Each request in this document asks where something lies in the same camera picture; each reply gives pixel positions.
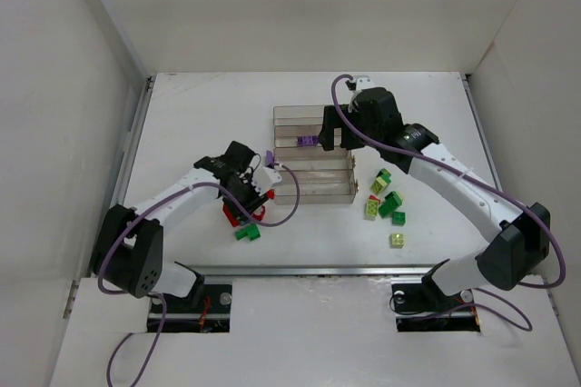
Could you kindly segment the purple lego brick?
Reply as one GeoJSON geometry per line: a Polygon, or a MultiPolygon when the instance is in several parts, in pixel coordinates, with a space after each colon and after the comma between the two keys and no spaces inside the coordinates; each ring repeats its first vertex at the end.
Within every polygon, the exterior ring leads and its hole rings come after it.
{"type": "Polygon", "coordinates": [[[317,146],[318,143],[319,141],[316,135],[303,135],[297,137],[298,147],[312,147],[317,146]]]}

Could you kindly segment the red rectangular lego brick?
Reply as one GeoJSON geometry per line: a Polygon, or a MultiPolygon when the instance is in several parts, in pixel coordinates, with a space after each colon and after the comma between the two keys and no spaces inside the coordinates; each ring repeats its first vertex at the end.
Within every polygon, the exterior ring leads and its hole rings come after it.
{"type": "Polygon", "coordinates": [[[222,212],[224,213],[232,228],[242,227],[246,224],[246,218],[244,216],[240,217],[233,210],[231,210],[227,204],[222,206],[222,212]]]}

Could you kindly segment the red flower lego brick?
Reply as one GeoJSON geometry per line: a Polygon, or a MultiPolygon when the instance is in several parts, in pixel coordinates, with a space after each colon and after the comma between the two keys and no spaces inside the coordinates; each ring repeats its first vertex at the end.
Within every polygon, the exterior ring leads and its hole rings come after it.
{"type": "Polygon", "coordinates": [[[252,218],[258,222],[262,222],[266,214],[266,207],[262,205],[253,214],[252,218]]]}

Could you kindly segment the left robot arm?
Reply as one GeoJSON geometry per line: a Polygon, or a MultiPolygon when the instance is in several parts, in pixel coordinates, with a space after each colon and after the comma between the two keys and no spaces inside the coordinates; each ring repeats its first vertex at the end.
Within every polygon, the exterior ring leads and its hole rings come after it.
{"type": "Polygon", "coordinates": [[[233,141],[224,154],[204,156],[176,183],[134,206],[116,204],[106,213],[90,267],[113,293],[135,298],[154,294],[183,301],[199,298],[202,276],[164,258],[164,236],[205,205],[221,200],[231,218],[243,223],[269,200],[282,181],[272,167],[251,167],[256,156],[233,141]]]}

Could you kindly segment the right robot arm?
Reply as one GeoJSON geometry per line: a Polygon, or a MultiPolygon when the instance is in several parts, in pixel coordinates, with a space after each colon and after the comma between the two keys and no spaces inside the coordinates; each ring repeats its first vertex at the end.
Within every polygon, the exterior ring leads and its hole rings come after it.
{"type": "Polygon", "coordinates": [[[406,124],[392,92],[367,77],[343,75],[352,93],[346,104],[323,111],[318,140],[328,152],[369,146],[381,159],[431,188],[461,212],[486,242],[480,251],[432,267],[419,294],[435,310],[442,300],[480,285],[510,291],[550,251],[550,214],[540,203],[524,206],[474,175],[422,124],[406,124]]]}

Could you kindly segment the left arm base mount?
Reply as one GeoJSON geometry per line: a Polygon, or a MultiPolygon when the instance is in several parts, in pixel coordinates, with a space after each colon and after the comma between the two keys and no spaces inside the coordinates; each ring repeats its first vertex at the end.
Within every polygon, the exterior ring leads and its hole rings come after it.
{"type": "Polygon", "coordinates": [[[156,332],[161,323],[167,333],[227,333],[231,329],[232,285],[230,283],[205,284],[195,305],[172,295],[164,296],[167,312],[162,321],[162,305],[150,304],[146,331],[156,332]]]}

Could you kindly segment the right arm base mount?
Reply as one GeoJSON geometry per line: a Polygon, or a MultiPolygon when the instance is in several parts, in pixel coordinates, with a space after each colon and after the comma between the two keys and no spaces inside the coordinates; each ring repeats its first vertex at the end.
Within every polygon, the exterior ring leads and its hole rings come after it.
{"type": "Polygon", "coordinates": [[[397,332],[480,332],[470,290],[446,296],[422,283],[393,283],[389,308],[397,332]]]}

